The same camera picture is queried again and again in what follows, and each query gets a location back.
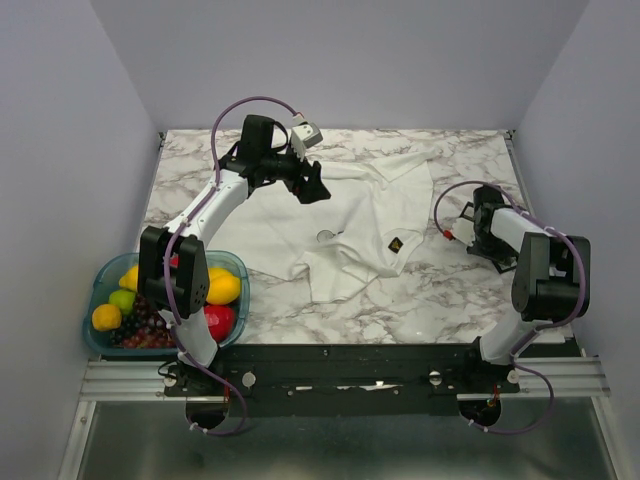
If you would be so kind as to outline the white printed t-shirt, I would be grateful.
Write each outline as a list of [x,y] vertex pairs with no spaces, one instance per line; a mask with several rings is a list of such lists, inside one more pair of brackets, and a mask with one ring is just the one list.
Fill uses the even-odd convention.
[[[433,149],[322,166],[329,200],[302,205],[282,183],[257,190],[208,247],[260,273],[309,275],[315,303],[348,300],[378,277],[396,277],[426,234]],[[388,245],[398,237],[398,253]]]

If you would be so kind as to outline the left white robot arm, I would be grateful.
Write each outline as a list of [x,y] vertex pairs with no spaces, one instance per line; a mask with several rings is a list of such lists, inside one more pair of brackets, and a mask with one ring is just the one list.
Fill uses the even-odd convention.
[[160,311],[178,348],[192,365],[187,382],[201,395],[214,393],[222,380],[212,364],[218,344],[208,330],[204,305],[210,286],[206,247],[227,217],[258,188],[282,182],[302,204],[330,199],[321,166],[306,152],[322,140],[320,129],[301,115],[273,143],[276,120],[249,115],[240,139],[217,161],[207,186],[164,227],[147,227],[140,237],[137,291]]

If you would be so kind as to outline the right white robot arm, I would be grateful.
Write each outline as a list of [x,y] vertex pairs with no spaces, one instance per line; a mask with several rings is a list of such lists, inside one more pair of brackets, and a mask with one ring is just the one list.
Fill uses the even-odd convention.
[[464,362],[460,379],[480,392],[543,331],[585,315],[590,302],[590,241],[564,234],[518,207],[496,185],[473,192],[473,237],[467,252],[514,272],[512,311],[479,340],[481,357]]

